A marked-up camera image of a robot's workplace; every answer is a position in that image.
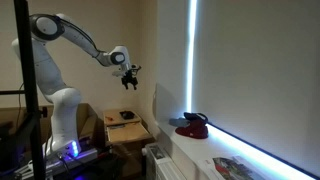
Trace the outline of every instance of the radiator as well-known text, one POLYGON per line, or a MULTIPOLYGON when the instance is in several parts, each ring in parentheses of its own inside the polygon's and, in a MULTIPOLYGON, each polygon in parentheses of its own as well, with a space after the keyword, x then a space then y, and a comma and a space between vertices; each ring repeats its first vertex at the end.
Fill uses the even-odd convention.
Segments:
POLYGON ((178 167, 166 151, 158 144, 147 144, 143 149, 146 155, 146 179, 147 180, 185 180, 178 167))

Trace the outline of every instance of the red object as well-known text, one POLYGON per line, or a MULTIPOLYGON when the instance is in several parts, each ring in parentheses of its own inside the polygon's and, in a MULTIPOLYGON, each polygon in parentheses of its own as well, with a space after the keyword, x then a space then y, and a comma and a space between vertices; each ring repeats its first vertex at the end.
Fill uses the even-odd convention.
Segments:
POLYGON ((176 133, 195 139, 205 139, 208 137, 206 121, 202 119, 193 120, 187 127, 178 127, 176 133))

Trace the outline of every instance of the white robotic arm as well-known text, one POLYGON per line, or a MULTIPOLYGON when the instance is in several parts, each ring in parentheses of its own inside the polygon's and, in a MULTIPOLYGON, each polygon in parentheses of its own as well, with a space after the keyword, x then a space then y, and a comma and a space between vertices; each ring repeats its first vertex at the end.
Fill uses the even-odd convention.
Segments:
MULTIPOLYGON (((81 47, 102 66, 119 65, 120 71, 113 72, 113 75, 122 77, 122 84, 126 89, 128 83, 136 89, 138 81, 135 75, 140 67, 131 65, 125 46, 116 46, 109 53, 98 50, 88 33, 64 14, 32 15, 30 28, 37 85, 46 100, 54 105, 51 117, 52 136, 43 145, 43 150, 48 159, 57 157, 57 154, 76 157, 81 152, 76 128, 76 112, 81 95, 77 89, 63 82, 58 66, 46 50, 46 43, 62 36, 81 47)), ((12 42, 12 47, 20 57, 18 39, 12 42)))

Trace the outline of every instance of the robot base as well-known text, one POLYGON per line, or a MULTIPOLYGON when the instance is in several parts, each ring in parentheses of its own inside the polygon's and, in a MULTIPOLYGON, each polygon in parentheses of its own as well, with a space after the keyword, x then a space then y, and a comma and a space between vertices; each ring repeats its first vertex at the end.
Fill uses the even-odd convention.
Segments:
MULTIPOLYGON (((77 166, 81 166, 89 161, 96 159, 98 156, 98 152, 96 149, 90 149, 84 152, 81 152, 76 158, 72 159, 70 157, 66 157, 65 161, 68 165, 69 169, 73 169, 77 166)), ((61 161, 57 161, 54 163, 47 162, 47 169, 46 169, 46 179, 52 179, 50 177, 65 172, 66 169, 61 161)), ((18 169, 15 171, 16 176, 20 176, 21 180, 32 180, 33 178, 33 171, 30 171, 28 165, 18 169)))

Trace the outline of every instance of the metal frame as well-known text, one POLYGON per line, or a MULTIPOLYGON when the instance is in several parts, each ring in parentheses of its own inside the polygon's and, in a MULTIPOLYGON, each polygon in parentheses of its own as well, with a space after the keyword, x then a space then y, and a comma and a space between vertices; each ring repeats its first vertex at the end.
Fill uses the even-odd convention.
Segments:
POLYGON ((15 135, 0 143, 0 148, 10 150, 17 145, 24 143, 26 138, 30 137, 34 178, 36 180, 44 180, 46 177, 45 163, 43 160, 42 144, 40 139, 40 111, 35 80, 31 32, 27 31, 30 29, 28 2, 26 0, 14 0, 14 8, 19 39, 24 91, 1 91, 0 95, 25 94, 27 118, 19 127, 15 135))

